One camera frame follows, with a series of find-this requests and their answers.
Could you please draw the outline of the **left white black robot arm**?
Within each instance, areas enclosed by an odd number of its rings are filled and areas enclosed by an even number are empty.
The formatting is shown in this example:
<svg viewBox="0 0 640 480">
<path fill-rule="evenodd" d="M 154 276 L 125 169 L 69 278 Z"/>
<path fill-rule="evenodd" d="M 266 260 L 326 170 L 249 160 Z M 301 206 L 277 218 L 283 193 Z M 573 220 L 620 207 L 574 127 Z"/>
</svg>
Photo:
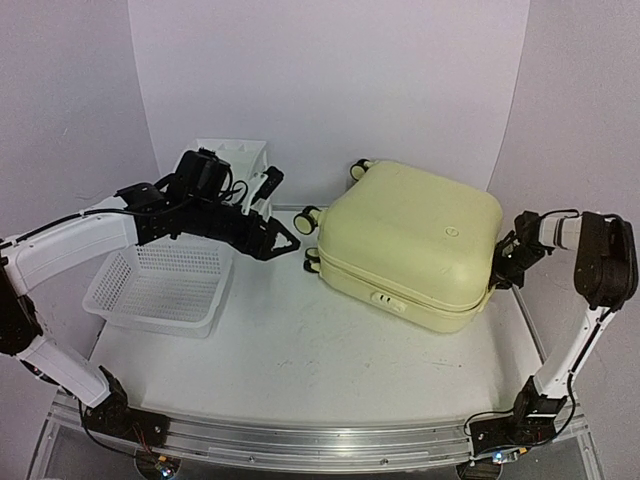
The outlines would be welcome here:
<svg viewBox="0 0 640 480">
<path fill-rule="evenodd" d="M 283 172 L 270 166 L 245 180 L 238 192 L 228 162 L 204 148 L 188 150 L 175 171 L 155 183 L 125 187 L 94 207 L 3 241 L 2 354 L 75 396 L 88 430 L 130 440 L 143 431 L 165 434 L 166 416 L 130 407 L 111 372 L 45 331 L 29 293 L 93 258 L 182 234 L 220 241 L 259 261 L 294 252 L 299 240 L 254 207 L 268 200 L 283 179 Z"/>
</svg>

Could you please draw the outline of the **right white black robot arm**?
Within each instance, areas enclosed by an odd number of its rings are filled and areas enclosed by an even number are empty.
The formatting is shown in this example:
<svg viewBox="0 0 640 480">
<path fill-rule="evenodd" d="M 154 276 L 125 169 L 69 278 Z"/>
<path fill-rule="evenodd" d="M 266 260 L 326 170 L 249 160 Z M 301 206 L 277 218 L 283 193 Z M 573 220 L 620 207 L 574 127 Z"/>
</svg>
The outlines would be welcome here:
<svg viewBox="0 0 640 480">
<path fill-rule="evenodd" d="M 474 414 L 464 424 L 473 462 L 502 464 L 553 442 L 565 406 L 577 406 L 574 381 L 608 324 L 635 294 L 639 267 L 633 227 L 613 213 L 525 211 L 496 246 L 491 286 L 521 288 L 525 273 L 556 250 L 575 254 L 573 285 L 585 301 L 551 354 L 505 411 Z"/>
</svg>

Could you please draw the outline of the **pale yellow hard suitcase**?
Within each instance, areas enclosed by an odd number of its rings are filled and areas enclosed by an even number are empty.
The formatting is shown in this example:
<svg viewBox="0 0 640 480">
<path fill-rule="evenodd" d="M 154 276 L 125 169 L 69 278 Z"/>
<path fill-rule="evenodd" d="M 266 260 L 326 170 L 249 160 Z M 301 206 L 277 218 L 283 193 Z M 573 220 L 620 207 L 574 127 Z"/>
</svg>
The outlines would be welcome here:
<svg viewBox="0 0 640 480">
<path fill-rule="evenodd" d="M 403 163 L 361 159 L 353 185 L 293 225 L 317 243 L 304 268 L 336 291 L 438 333 L 485 307 L 503 211 L 486 191 Z"/>
</svg>

